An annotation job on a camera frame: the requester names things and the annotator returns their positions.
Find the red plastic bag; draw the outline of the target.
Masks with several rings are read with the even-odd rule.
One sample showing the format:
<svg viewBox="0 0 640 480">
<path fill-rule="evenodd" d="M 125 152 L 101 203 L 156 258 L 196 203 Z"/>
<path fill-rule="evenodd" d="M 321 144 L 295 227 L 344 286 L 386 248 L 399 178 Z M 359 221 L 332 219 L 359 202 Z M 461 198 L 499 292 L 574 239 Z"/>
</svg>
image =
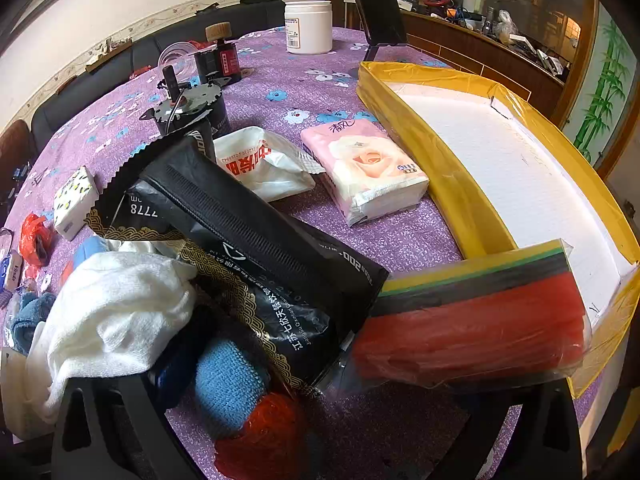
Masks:
<svg viewBox="0 0 640 480">
<path fill-rule="evenodd" d="M 29 214 L 21 226 L 18 252 L 30 266 L 42 268 L 49 262 L 53 233 L 46 222 L 43 216 Z"/>
</svg>

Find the white plastic jar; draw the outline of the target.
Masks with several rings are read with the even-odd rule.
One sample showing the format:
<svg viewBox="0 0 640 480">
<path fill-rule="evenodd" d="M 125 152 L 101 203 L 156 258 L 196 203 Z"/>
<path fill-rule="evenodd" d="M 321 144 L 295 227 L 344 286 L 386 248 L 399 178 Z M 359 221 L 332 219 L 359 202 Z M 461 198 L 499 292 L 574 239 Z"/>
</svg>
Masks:
<svg viewBox="0 0 640 480">
<path fill-rule="evenodd" d="M 326 0 L 285 3 L 286 48 L 292 54 L 325 54 L 332 50 L 332 3 Z"/>
</svg>

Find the bamboo painted panel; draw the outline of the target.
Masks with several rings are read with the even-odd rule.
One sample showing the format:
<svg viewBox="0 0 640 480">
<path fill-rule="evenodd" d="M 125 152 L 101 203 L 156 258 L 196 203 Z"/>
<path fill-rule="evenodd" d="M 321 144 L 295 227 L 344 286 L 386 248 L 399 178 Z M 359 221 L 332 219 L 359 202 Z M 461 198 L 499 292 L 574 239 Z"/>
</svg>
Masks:
<svg viewBox="0 0 640 480">
<path fill-rule="evenodd" d="M 629 99 L 637 58 L 602 4 L 587 76 L 570 120 L 574 147 L 594 166 L 613 139 Z"/>
</svg>

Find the white towel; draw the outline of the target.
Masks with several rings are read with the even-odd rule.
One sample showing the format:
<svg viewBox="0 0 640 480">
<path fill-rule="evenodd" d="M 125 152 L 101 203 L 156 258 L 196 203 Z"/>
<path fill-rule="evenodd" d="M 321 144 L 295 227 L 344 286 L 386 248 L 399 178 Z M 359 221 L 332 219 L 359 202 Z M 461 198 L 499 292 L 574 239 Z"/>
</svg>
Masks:
<svg viewBox="0 0 640 480">
<path fill-rule="evenodd" d="M 98 252 L 70 274 L 26 359 L 25 401 L 48 425 L 72 378 L 149 370 L 192 316 L 189 263 L 148 252 Z"/>
</svg>

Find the pink rose tissue pack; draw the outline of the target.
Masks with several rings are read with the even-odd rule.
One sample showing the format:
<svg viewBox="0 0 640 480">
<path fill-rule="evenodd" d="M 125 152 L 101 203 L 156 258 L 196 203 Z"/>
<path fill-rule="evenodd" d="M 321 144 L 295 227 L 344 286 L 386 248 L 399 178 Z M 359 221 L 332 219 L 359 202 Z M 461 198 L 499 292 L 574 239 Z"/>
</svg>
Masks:
<svg viewBox="0 0 640 480">
<path fill-rule="evenodd" d="M 426 173 L 367 119 L 306 128 L 300 137 L 349 226 L 416 206 L 427 191 Z"/>
</svg>

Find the wooden brick-pattern counter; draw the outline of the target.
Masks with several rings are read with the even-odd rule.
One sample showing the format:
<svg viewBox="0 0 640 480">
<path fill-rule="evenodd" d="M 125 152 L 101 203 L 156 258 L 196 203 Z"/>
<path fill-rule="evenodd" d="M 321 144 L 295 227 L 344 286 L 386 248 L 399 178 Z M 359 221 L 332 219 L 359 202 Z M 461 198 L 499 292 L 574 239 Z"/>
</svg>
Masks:
<svg viewBox="0 0 640 480">
<path fill-rule="evenodd" d="M 497 81 L 541 112 L 555 125 L 554 112 L 564 84 L 537 64 L 479 32 L 441 18 L 401 11 L 408 43 L 456 70 Z"/>
</svg>

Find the blue cloth with red net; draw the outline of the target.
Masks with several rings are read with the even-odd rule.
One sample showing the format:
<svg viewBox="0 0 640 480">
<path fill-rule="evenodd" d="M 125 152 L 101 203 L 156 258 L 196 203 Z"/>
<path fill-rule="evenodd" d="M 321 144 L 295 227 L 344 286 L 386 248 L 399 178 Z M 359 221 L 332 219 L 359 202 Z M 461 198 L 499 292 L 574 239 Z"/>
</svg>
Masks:
<svg viewBox="0 0 640 480">
<path fill-rule="evenodd" d="M 215 441 L 215 467 L 230 479 L 309 474 L 304 409 L 268 382 L 268 372 L 230 339 L 214 339 L 198 360 L 195 403 Z"/>
</svg>

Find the black phone on stand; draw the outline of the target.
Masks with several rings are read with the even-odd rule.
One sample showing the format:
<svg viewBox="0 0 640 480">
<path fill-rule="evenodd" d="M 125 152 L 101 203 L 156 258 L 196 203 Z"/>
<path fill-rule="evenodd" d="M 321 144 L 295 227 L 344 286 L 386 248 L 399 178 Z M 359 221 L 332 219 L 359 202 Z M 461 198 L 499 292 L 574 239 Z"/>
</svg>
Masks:
<svg viewBox="0 0 640 480">
<path fill-rule="evenodd" d="M 355 1 L 369 45 L 364 62 L 373 61 L 380 47 L 397 47 L 407 43 L 397 0 Z"/>
</svg>

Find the colourful sponge pack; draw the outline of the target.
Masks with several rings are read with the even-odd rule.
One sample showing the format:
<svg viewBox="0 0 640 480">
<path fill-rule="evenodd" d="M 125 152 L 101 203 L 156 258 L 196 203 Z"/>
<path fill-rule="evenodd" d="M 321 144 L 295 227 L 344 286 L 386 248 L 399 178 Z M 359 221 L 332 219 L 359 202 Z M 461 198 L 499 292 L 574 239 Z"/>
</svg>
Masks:
<svg viewBox="0 0 640 480">
<path fill-rule="evenodd" d="M 568 251 L 552 240 L 392 275 L 352 345 L 358 374 L 420 386 L 569 375 L 591 328 Z"/>
</svg>

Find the white red-print plastic bag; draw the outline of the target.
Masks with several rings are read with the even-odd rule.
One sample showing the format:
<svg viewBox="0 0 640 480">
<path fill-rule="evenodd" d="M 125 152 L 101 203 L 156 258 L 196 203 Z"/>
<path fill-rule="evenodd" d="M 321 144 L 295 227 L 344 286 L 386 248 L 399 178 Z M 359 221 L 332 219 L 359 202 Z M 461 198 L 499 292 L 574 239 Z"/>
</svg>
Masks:
<svg viewBox="0 0 640 480">
<path fill-rule="evenodd" d="M 214 141 L 216 161 L 228 174 L 268 203 L 311 191 L 326 170 L 284 136 L 257 126 Z"/>
</svg>

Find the black round device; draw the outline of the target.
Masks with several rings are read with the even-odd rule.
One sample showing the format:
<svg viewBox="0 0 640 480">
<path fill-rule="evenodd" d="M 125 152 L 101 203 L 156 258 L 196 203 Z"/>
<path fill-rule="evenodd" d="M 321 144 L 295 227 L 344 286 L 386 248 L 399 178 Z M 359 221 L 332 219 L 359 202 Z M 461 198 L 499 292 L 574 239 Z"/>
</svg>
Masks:
<svg viewBox="0 0 640 480">
<path fill-rule="evenodd" d="M 162 136 L 183 128 L 191 122 L 206 120 L 214 139 L 231 132 L 231 126 L 222 95 L 228 77 L 205 81 L 204 84 L 179 82 L 174 66 L 163 67 L 163 79 L 158 88 L 168 93 L 168 98 L 146 110 L 139 119 L 154 120 Z"/>
</svg>

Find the black foil zip bag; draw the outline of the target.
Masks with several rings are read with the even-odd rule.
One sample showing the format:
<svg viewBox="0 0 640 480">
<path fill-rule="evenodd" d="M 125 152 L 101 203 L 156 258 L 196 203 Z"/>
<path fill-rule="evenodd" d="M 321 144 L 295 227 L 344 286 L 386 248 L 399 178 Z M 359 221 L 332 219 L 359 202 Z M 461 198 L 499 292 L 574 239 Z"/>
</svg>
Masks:
<svg viewBox="0 0 640 480">
<path fill-rule="evenodd" d="M 180 240 L 178 256 L 232 310 L 291 388 L 328 374 L 369 316 L 388 272 L 333 236 L 262 200 L 204 154 L 193 134 L 128 159 L 86 217 L 108 240 Z"/>
</svg>

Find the white dotted tissue box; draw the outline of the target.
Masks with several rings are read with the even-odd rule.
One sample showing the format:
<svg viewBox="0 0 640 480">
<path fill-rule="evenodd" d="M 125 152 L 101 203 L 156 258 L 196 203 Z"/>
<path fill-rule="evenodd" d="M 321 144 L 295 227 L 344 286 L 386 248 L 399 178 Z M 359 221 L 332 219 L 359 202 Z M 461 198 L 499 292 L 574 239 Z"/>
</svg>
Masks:
<svg viewBox="0 0 640 480">
<path fill-rule="evenodd" d="M 53 225 L 58 235 L 73 240 L 98 197 L 93 175 L 86 166 L 80 166 L 54 196 Z"/>
</svg>

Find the black leather sofa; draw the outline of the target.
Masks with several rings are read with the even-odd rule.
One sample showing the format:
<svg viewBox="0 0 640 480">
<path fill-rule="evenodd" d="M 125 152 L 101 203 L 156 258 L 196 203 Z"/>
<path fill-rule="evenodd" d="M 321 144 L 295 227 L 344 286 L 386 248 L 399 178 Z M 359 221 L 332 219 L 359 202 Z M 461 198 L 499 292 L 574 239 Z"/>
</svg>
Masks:
<svg viewBox="0 0 640 480">
<path fill-rule="evenodd" d="M 102 63 L 93 72 L 68 76 L 55 87 L 55 94 L 44 101 L 32 118 L 32 135 L 40 153 L 62 125 L 104 94 L 111 92 L 136 71 L 157 66 L 160 54 L 178 41 L 205 40 L 206 27 L 220 22 L 231 24 L 232 37 L 259 32 L 284 24 L 283 0 L 241 0 L 232 6 L 214 3 L 176 24 L 135 41 L 124 52 Z"/>
</svg>

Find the yellow shallow cardboard box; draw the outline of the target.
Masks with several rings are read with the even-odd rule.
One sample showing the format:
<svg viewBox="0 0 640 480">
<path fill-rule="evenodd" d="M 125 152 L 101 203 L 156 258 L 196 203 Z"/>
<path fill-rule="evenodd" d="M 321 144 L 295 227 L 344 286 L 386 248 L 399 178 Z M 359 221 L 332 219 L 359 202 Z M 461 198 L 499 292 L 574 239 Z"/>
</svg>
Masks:
<svg viewBox="0 0 640 480">
<path fill-rule="evenodd" d="M 562 131 L 502 84 L 410 63 L 364 62 L 358 96 L 430 178 L 463 257 L 560 240 L 591 338 L 570 372 L 582 396 L 639 301 L 639 243 L 620 205 Z"/>
</svg>

